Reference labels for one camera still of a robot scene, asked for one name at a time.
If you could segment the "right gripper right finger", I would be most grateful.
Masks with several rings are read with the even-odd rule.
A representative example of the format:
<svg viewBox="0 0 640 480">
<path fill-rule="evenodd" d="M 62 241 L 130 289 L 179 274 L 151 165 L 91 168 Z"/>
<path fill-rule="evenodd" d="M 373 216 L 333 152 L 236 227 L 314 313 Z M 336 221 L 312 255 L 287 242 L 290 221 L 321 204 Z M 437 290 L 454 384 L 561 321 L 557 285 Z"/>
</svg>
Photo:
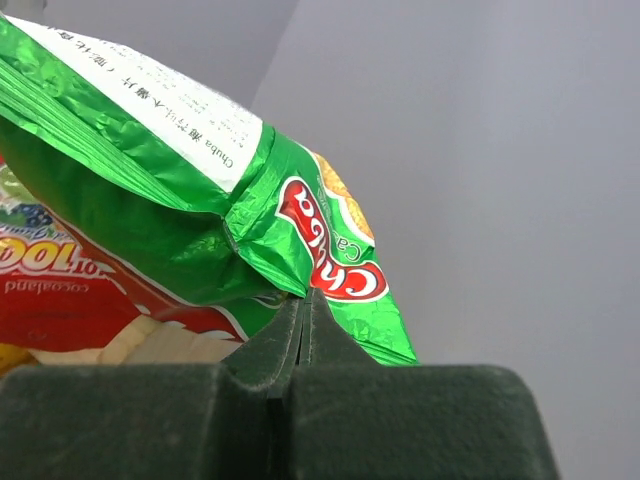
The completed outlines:
<svg viewBox="0 0 640 480">
<path fill-rule="evenodd" d="M 292 374 L 296 479 L 556 479 L 536 401 L 492 365 L 383 366 L 319 290 Z"/>
</svg>

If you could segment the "green Chuba chips bag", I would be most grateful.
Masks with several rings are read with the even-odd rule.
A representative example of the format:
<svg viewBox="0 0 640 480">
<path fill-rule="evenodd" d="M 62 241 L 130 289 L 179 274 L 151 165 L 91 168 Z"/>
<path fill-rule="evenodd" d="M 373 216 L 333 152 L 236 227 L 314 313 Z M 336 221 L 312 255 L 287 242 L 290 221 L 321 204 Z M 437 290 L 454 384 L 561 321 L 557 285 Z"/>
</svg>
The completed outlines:
<svg viewBox="0 0 640 480">
<path fill-rule="evenodd" d="M 417 361 L 328 161 L 144 54 L 3 17 L 3 165 L 79 244 L 181 305 L 283 293 L 274 318 L 316 289 L 377 362 Z"/>
</svg>

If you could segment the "red snack bag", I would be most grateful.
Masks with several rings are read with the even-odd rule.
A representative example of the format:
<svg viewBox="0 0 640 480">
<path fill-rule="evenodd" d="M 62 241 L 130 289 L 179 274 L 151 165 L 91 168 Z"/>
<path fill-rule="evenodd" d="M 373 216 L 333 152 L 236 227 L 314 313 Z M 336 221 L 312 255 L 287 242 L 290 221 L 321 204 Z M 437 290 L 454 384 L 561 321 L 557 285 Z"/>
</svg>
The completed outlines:
<svg viewBox="0 0 640 480">
<path fill-rule="evenodd" d="M 79 244 L 1 167 L 3 374 L 38 364 L 218 363 L 285 297 L 181 305 Z"/>
</svg>

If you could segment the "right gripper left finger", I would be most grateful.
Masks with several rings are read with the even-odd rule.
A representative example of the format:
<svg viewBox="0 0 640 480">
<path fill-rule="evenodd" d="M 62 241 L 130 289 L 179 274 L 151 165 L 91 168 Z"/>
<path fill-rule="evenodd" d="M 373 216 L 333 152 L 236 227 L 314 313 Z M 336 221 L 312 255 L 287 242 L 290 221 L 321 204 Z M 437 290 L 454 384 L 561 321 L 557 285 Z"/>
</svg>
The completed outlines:
<svg viewBox="0 0 640 480">
<path fill-rule="evenodd" d="M 218 364 L 21 367 L 1 383 L 5 479 L 272 479 L 301 334 L 287 300 Z"/>
</svg>

